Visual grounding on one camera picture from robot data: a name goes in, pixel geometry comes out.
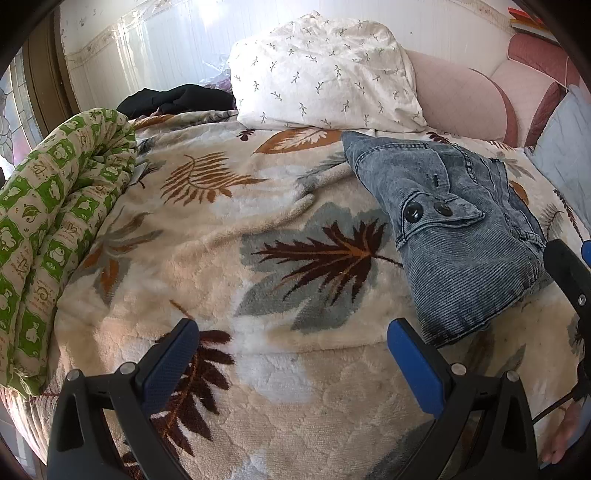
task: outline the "screw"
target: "screw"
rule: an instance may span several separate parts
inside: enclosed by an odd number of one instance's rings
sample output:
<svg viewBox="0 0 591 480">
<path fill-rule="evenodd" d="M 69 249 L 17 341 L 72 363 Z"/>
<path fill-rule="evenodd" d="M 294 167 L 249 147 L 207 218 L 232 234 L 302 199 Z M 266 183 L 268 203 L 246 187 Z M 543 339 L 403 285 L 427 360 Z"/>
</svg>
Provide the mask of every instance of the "screw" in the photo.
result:
<svg viewBox="0 0 591 480">
<path fill-rule="evenodd" d="M 79 376 L 80 376 L 80 370 L 78 370 L 77 368 L 75 368 L 74 370 L 70 370 L 68 372 L 68 374 L 66 375 L 66 378 L 68 380 L 75 380 Z"/>
<path fill-rule="evenodd" d="M 511 382 L 517 382 L 519 381 L 519 373 L 517 373 L 515 370 L 507 370 L 507 378 Z"/>
<path fill-rule="evenodd" d="M 135 363 L 133 362 L 125 362 L 123 365 L 119 367 L 119 373 L 124 375 L 128 375 L 135 370 Z"/>
<path fill-rule="evenodd" d="M 464 367 L 462 364 L 453 364 L 452 365 L 452 373 L 454 375 L 457 375 L 458 377 L 461 377 L 462 375 L 466 375 L 466 367 Z"/>
</svg>

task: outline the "blue gripper pad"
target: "blue gripper pad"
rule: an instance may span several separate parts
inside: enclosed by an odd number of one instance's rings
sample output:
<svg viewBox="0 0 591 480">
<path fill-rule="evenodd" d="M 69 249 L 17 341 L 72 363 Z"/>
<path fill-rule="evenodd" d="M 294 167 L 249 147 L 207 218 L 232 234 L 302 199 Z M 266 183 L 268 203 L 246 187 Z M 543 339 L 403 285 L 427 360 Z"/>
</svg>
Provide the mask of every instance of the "blue gripper pad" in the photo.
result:
<svg viewBox="0 0 591 480">
<path fill-rule="evenodd" d="M 143 382 L 142 411 L 146 415 L 164 409 L 198 346 L 197 323 L 187 322 Z"/>
<path fill-rule="evenodd" d="M 445 406 L 444 385 L 419 350 L 416 342 L 423 344 L 423 341 L 415 331 L 412 333 L 414 340 L 398 320 L 393 320 L 388 326 L 388 348 L 421 410 L 439 418 Z"/>
<path fill-rule="evenodd" d="M 591 267 L 591 240 L 585 240 L 581 246 L 581 257 Z"/>
</svg>

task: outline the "beige blanket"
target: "beige blanket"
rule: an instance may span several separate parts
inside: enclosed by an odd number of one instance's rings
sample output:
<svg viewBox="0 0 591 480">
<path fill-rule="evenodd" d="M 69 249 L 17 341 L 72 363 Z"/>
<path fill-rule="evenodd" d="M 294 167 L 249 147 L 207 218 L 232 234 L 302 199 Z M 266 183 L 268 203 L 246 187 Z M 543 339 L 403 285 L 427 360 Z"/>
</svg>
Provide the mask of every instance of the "beige blanket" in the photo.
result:
<svg viewBox="0 0 591 480">
<path fill-rule="evenodd" d="M 59 300 L 54 379 L 37 399 L 6 398 L 9 410 L 45 458 L 64 372 L 112 372 L 193 317 L 199 350 L 153 422 L 194 479 L 392 478 L 430 418 L 384 342 L 391 319 L 417 325 L 388 218 L 343 164 L 339 131 L 200 125 L 228 116 L 136 124 L 147 167 Z M 589 237 L 522 151 L 397 136 L 503 158 L 549 238 L 579 252 Z M 574 384 L 575 313 L 552 284 L 442 351 L 471 371 L 516 369 L 535 414 Z M 540 438 L 561 415 L 537 425 Z"/>
</svg>

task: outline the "blue denim jeans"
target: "blue denim jeans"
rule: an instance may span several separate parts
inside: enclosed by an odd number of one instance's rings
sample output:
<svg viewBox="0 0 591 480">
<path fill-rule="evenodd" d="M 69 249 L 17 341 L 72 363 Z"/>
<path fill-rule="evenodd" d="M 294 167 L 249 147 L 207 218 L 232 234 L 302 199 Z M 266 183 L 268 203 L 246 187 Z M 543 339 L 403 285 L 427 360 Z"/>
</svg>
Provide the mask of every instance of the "blue denim jeans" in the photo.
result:
<svg viewBox="0 0 591 480">
<path fill-rule="evenodd" d="M 345 157 L 389 215 L 424 340 L 485 327 L 548 280 L 545 239 L 505 164 L 458 145 L 342 135 Z"/>
</svg>

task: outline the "black button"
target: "black button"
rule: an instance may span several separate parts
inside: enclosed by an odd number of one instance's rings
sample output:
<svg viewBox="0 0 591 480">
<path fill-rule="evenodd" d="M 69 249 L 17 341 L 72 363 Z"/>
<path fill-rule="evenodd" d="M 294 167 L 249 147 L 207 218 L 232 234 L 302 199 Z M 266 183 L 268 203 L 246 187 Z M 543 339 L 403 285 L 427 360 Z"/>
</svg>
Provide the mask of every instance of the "black button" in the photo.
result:
<svg viewBox="0 0 591 480">
<path fill-rule="evenodd" d="M 407 222 L 417 223 L 423 217 L 423 206 L 418 202 L 410 202 L 404 209 Z"/>
<path fill-rule="evenodd" d="M 453 215 L 452 209 L 449 208 L 447 203 L 435 202 L 433 206 L 435 207 L 435 210 L 438 213 L 441 213 L 444 217 L 451 217 Z"/>
</svg>

